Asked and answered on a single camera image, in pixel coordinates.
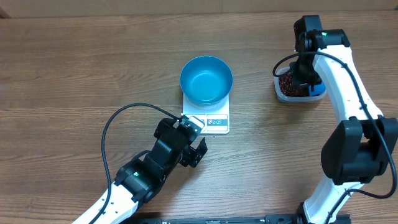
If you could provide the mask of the blue scoop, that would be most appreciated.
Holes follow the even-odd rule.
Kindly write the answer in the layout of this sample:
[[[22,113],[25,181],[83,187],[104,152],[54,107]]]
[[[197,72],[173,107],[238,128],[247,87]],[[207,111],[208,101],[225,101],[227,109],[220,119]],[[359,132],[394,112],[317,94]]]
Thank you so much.
[[[320,84],[309,86],[308,87],[308,94],[309,96],[318,96],[321,95],[323,92],[326,91],[325,84],[321,82]]]

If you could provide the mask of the blue bowl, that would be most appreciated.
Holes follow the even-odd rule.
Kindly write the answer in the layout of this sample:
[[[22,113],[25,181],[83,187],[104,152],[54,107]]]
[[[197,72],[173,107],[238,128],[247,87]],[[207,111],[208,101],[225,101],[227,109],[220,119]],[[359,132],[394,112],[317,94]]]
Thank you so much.
[[[184,95],[199,105],[214,105],[225,99],[233,89],[233,73],[220,58],[211,55],[195,57],[180,73]]]

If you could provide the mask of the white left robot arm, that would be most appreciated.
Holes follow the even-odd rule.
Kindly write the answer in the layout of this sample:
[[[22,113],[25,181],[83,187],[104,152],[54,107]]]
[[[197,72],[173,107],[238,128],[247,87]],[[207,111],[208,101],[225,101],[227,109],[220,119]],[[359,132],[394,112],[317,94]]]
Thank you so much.
[[[73,224],[121,223],[152,200],[163,187],[177,164],[196,167],[208,148],[205,139],[196,140],[205,123],[195,116],[162,119],[154,133],[157,139],[150,151],[140,152],[117,172],[107,190]]]

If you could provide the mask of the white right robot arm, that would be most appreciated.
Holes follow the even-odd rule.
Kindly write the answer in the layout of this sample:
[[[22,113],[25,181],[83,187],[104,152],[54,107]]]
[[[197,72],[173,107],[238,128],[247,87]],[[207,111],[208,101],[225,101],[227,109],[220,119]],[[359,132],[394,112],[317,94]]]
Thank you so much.
[[[343,30],[325,30],[320,17],[311,15],[295,22],[294,32],[298,59],[290,67],[292,83],[324,83],[338,123],[321,151],[324,176],[297,221],[333,223],[353,193],[385,199],[396,191],[397,119],[385,118],[368,95]]]

